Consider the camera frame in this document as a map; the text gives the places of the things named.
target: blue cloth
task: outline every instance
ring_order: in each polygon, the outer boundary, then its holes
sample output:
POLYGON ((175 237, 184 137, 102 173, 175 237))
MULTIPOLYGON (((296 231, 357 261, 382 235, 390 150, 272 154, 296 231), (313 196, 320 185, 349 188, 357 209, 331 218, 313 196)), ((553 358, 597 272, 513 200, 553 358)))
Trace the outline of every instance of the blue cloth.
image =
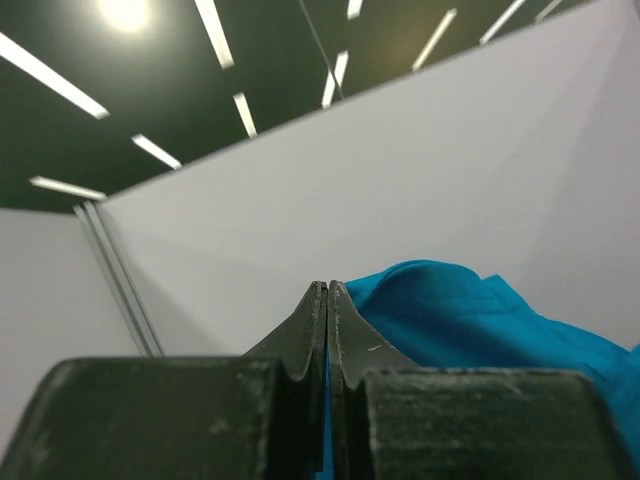
POLYGON ((458 265, 405 262, 347 288, 360 314, 421 366, 582 371, 609 405, 640 471, 640 346, 628 351, 544 318, 499 276, 481 279, 458 265))

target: dark ceiling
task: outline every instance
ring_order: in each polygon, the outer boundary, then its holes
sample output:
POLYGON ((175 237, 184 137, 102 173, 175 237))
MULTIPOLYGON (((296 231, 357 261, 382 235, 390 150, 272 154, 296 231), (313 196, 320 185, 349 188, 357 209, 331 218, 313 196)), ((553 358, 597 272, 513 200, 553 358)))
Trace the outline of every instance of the dark ceiling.
MULTIPOLYGON (((146 4, 136 31, 107 20, 108 1, 0 0, 0 33, 109 111, 94 118, 0 52, 0 207, 69 212, 82 201, 34 187, 36 176, 110 195, 173 172, 131 138, 187 164, 247 139, 239 92, 259 135, 321 108, 339 52, 349 61, 334 103, 411 73, 447 11, 457 15, 423 68, 477 47, 514 3, 362 0, 349 20, 349 0, 215 0, 235 61, 223 69, 194 0, 128 0, 146 4)), ((520 0, 494 38, 535 23, 550 4, 548 16, 584 1, 520 0)))

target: white partition wall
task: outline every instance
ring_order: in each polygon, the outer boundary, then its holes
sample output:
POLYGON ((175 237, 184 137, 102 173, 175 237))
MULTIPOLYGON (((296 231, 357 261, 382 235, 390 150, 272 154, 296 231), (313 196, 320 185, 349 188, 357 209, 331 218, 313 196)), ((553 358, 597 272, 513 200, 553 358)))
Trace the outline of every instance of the white partition wall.
POLYGON ((138 355, 78 220, 0 209, 0 455, 54 364, 138 355))
POLYGON ((104 206, 168 354, 243 352, 311 280, 415 258, 631 345, 639 78, 632 1, 597 0, 104 206))

